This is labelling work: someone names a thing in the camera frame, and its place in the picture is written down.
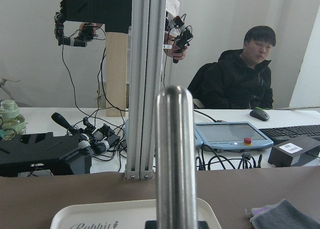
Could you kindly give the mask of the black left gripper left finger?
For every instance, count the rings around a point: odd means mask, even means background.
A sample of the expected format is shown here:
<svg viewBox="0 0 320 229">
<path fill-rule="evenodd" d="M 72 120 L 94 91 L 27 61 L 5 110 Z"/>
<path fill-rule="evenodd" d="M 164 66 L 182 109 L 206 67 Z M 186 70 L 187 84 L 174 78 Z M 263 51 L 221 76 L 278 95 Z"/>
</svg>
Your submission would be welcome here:
<svg viewBox="0 0 320 229">
<path fill-rule="evenodd" d="M 145 229 L 157 229 L 157 221 L 156 220 L 147 220 L 144 225 Z"/>
</svg>

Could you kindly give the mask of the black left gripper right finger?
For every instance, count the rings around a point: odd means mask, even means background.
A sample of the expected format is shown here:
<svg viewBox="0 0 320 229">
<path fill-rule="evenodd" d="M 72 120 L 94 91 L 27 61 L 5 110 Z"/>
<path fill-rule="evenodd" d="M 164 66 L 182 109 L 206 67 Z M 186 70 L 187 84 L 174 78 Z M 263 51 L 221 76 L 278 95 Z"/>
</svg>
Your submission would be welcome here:
<svg viewBox="0 0 320 229">
<path fill-rule="evenodd" d="M 209 225 L 206 221 L 199 220 L 198 221 L 198 229 L 209 229 Z"/>
</svg>

